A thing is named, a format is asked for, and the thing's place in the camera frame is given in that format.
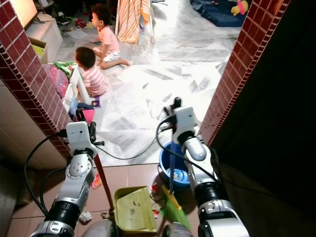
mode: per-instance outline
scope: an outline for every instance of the yellow plush toy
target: yellow plush toy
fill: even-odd
[[[231,13],[236,16],[238,13],[244,15],[248,11],[248,3],[247,1],[243,0],[237,1],[237,6],[232,7]]]

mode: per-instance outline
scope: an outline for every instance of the child's hair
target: child's hair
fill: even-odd
[[[92,68],[95,64],[95,54],[91,48],[79,47],[76,49],[76,60],[86,68]]]
[[[104,26],[111,25],[111,11],[109,7],[105,4],[98,3],[92,7],[92,13],[98,16],[98,19],[103,21]]]

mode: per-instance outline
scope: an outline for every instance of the black cable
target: black cable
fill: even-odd
[[[26,187],[28,188],[34,202],[36,203],[36,205],[40,208],[40,210],[42,211],[42,213],[46,216],[48,214],[47,210],[44,209],[44,207],[41,205],[41,203],[39,202],[39,200],[36,198],[35,194],[33,193],[33,190],[31,189],[30,183],[28,181],[28,176],[27,176],[27,166],[28,163],[30,161],[30,159],[32,158],[33,154],[35,153],[35,151],[47,140],[51,139],[52,137],[56,137],[59,136],[60,133],[55,133],[53,135],[50,135],[46,138],[44,138],[40,143],[37,144],[37,146],[31,151],[31,153],[29,154],[29,156],[27,157],[25,163],[24,163],[24,179],[25,179],[25,183],[26,183]]]
[[[279,200],[279,198],[278,198],[277,196],[275,196],[275,195],[271,195],[271,194],[269,194],[269,193],[266,193],[266,192],[263,192],[263,191],[260,191],[260,190],[257,190],[257,189],[246,188],[246,187],[244,187],[244,186],[241,186],[241,185],[239,185],[239,184],[235,184],[234,182],[229,181],[229,180],[223,178],[217,152],[216,152],[216,150],[213,149],[213,148],[210,148],[210,150],[213,152],[213,154],[214,154],[214,156],[215,156],[216,166],[217,166],[218,174],[219,174],[219,177],[220,177],[220,180],[221,180],[221,181],[224,180],[225,182],[227,182],[227,183],[229,183],[229,184],[231,184],[231,185],[233,185],[233,186],[239,187],[239,188],[241,188],[241,189],[245,189],[245,190],[249,190],[249,191],[252,191],[252,192],[256,192],[256,193],[260,193],[260,194],[263,194],[263,195],[267,195],[267,196],[270,196],[270,197],[272,197],[272,198],[275,198],[275,199],[278,199],[278,200]]]
[[[62,171],[62,170],[66,170],[65,168],[62,168],[62,169],[56,169],[56,170],[53,170],[51,172],[49,172],[48,174],[46,174],[46,176],[44,177],[43,179],[43,182],[41,183],[41,186],[40,186],[40,194],[39,194],[39,198],[40,198],[40,203],[41,205],[43,206],[44,210],[48,213],[48,210],[45,206],[45,202],[44,202],[44,190],[45,190],[45,184],[48,180],[48,178],[54,174],[54,173],[57,173],[59,171]]]
[[[149,149],[149,147],[152,146],[152,144],[154,143],[155,140],[156,140],[156,137],[152,140],[152,142],[149,144],[149,146],[148,146],[145,150],[143,150],[141,153],[139,153],[139,154],[137,154],[137,155],[135,155],[135,156],[133,156],[133,157],[130,157],[130,158],[119,158],[119,157],[116,157],[116,156],[114,156],[114,155],[108,153],[107,151],[103,150],[103,149],[100,148],[100,147],[97,147],[97,148],[99,148],[101,151],[103,151],[104,153],[108,154],[109,156],[111,156],[111,157],[113,157],[113,158],[115,158],[115,159],[127,160],[127,159],[134,159],[134,158],[136,158],[136,157],[141,156],[143,153],[145,153],[145,152]]]
[[[205,169],[203,169],[201,166],[195,164],[194,162],[190,161],[189,159],[185,158],[184,156],[182,156],[182,155],[180,155],[180,154],[178,154],[178,153],[176,153],[176,152],[173,152],[173,151],[171,151],[170,149],[164,147],[164,146],[160,143],[160,141],[159,141],[159,139],[158,139],[158,134],[159,134],[158,131],[159,131],[160,126],[161,126],[163,123],[165,123],[165,122],[170,122],[170,119],[169,119],[169,118],[166,118],[165,120],[161,121],[161,122],[158,124],[157,129],[156,129],[156,138],[157,138],[158,144],[159,144],[165,151],[169,152],[170,154],[173,154],[173,155],[175,155],[176,157],[185,160],[187,163],[190,163],[191,165],[194,165],[196,168],[200,169],[200,170],[203,171],[205,174],[207,174],[209,177],[211,177],[211,178],[214,180],[214,182],[216,182],[216,183],[219,184],[220,182],[214,177],[214,175],[210,174],[210,173],[207,172]]]

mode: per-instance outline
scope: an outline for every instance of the striped towel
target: striped towel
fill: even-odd
[[[150,0],[120,0],[118,39],[122,42],[136,43],[139,39],[140,14],[149,21]]]

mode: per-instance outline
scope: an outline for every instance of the blue bucket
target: blue bucket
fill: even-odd
[[[165,145],[165,148],[170,149],[169,142]],[[175,152],[182,155],[181,146],[175,144]],[[170,153],[162,150],[159,156],[159,167],[162,169],[162,179],[165,184],[169,187],[169,179],[170,179]],[[173,181],[174,189],[176,190],[181,188],[187,188],[190,186],[189,176],[188,176],[188,168],[186,167],[183,159],[175,157],[175,165],[174,165],[174,181]]]

